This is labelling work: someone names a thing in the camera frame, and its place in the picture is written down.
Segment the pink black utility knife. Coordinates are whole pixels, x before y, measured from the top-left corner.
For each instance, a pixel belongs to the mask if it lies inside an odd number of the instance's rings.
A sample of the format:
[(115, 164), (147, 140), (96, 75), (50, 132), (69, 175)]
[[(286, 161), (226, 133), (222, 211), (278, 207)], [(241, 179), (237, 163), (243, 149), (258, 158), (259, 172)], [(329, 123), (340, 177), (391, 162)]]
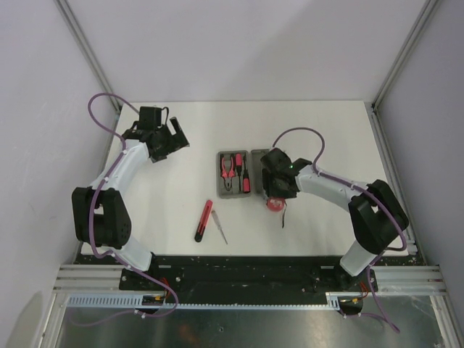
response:
[(195, 233), (195, 236), (194, 236), (194, 240), (197, 243), (201, 242), (202, 239), (203, 239), (204, 232), (206, 230), (208, 220), (209, 220), (209, 217), (210, 217), (210, 213), (212, 211), (212, 206), (213, 206), (212, 200), (208, 199), (206, 201), (205, 205), (204, 205), (204, 209), (202, 211), (202, 215), (200, 217), (199, 224), (198, 224), (198, 226), (196, 228), (196, 233)]

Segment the pink handle bit screwdriver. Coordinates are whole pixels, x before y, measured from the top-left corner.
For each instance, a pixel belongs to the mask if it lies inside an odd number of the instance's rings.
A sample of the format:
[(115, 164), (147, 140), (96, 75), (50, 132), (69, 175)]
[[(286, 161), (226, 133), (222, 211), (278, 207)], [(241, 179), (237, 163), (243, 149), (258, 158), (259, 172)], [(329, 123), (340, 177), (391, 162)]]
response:
[(241, 153), (235, 153), (235, 168), (237, 176), (240, 178), (242, 174), (243, 158)]

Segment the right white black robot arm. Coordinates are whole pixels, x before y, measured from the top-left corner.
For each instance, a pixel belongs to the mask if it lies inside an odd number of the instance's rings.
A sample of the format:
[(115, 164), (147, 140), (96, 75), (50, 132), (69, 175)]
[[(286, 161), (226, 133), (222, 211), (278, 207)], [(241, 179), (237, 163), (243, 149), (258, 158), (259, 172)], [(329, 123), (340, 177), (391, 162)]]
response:
[(294, 199), (299, 193), (312, 194), (347, 211), (355, 241), (334, 267), (335, 284), (351, 291), (360, 275), (375, 263), (403, 231), (409, 219), (389, 184), (382, 180), (360, 183), (319, 169), (306, 159), (291, 161), (278, 148), (261, 159), (262, 189), (268, 199)]

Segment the pink black pliers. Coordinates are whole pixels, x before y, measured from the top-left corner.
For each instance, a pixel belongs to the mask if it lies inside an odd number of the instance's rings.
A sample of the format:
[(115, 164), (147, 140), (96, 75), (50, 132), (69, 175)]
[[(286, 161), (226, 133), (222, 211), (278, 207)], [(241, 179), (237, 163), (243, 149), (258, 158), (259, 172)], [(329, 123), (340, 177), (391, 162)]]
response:
[(233, 188), (233, 178), (235, 177), (235, 158), (233, 154), (228, 155), (229, 166), (226, 166), (226, 159), (222, 154), (220, 156), (220, 176), (223, 179), (226, 191)]

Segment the small pink handle screwdriver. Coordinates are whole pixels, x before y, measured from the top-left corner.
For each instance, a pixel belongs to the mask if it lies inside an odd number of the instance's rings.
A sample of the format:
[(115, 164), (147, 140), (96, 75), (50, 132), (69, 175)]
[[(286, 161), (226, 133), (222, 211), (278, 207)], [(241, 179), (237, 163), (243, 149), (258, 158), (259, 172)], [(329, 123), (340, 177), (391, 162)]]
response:
[(244, 175), (244, 178), (243, 178), (243, 192), (245, 194), (248, 194), (250, 191), (251, 191), (251, 188), (250, 188), (249, 177)]

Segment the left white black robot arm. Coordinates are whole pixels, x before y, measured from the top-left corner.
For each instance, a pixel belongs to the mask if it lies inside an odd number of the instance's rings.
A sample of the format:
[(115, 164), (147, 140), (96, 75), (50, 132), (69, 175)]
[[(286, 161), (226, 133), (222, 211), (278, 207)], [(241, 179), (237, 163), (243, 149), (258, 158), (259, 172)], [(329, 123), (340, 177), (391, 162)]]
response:
[(189, 145), (178, 120), (162, 118), (168, 113), (168, 107), (141, 107), (138, 119), (119, 136), (114, 162), (89, 186), (72, 193), (77, 239), (88, 244), (95, 257), (110, 256), (137, 270), (134, 279), (146, 290), (159, 284), (160, 272), (151, 266), (152, 253), (132, 235), (124, 194), (143, 165), (165, 160)]

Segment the grey plastic tool case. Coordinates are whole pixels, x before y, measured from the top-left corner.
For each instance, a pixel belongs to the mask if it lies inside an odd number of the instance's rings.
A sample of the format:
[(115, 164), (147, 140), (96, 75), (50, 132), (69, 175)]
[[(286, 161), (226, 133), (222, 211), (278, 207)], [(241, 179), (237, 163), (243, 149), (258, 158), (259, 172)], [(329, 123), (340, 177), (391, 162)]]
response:
[(269, 149), (218, 152), (217, 195), (221, 199), (238, 199), (251, 195), (265, 198), (261, 159), (268, 152)]

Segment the red tape measure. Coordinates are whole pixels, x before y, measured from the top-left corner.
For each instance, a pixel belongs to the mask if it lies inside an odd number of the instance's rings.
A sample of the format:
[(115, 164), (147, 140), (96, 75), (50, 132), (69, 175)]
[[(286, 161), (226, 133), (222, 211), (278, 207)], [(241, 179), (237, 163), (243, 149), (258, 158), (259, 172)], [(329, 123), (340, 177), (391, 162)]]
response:
[(281, 214), (281, 227), (284, 228), (287, 209), (286, 200), (282, 198), (269, 198), (266, 206), (271, 212), (279, 212)]

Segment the clear tester screwdriver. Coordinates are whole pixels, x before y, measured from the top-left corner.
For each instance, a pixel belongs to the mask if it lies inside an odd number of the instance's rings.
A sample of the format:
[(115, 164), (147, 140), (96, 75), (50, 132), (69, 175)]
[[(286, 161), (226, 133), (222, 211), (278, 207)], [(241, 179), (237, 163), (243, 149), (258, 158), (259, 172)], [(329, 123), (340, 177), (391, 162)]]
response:
[(227, 238), (225, 237), (225, 234), (224, 234), (222, 225), (220, 224), (220, 220), (219, 220), (218, 214), (216, 213), (215, 210), (211, 211), (211, 216), (212, 216), (212, 218), (213, 218), (213, 220), (214, 220), (214, 222), (215, 222), (215, 225), (217, 226), (217, 229), (219, 230), (220, 235), (222, 236), (222, 238), (223, 238), (225, 244), (228, 245)]

